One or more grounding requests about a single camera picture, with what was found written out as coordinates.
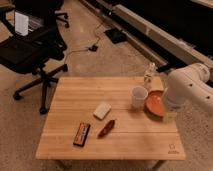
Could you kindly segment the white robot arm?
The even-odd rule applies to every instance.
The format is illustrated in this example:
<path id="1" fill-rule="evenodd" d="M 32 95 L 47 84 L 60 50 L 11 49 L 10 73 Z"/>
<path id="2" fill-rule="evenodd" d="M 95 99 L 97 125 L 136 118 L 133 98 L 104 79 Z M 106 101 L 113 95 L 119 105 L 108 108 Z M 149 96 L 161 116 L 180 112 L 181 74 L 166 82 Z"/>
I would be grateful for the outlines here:
<path id="1" fill-rule="evenodd" d="M 181 107 L 190 100 L 213 115 L 213 88 L 207 85 L 210 69 L 202 63 L 173 70 L 167 78 L 162 101 L 167 109 Z"/>

